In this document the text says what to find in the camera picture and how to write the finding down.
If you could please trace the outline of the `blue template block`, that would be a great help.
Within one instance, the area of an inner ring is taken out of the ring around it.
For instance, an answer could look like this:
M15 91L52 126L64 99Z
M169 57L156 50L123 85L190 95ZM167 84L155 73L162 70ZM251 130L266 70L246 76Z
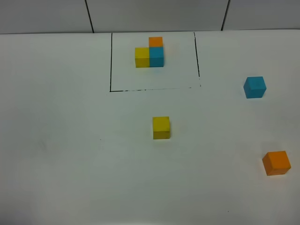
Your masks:
M164 48L163 47L150 47L150 67L163 67L164 66Z

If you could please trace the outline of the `yellow template block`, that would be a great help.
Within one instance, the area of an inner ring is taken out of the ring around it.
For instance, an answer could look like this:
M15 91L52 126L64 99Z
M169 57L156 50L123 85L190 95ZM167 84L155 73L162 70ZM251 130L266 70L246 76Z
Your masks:
M135 48L135 67L136 68L150 67L150 52L148 47Z

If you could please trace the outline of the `orange template block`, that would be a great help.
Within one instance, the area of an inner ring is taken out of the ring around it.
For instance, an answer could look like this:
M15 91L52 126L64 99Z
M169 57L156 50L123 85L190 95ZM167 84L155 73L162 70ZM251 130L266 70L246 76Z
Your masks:
M149 37L149 47L163 47L163 38Z

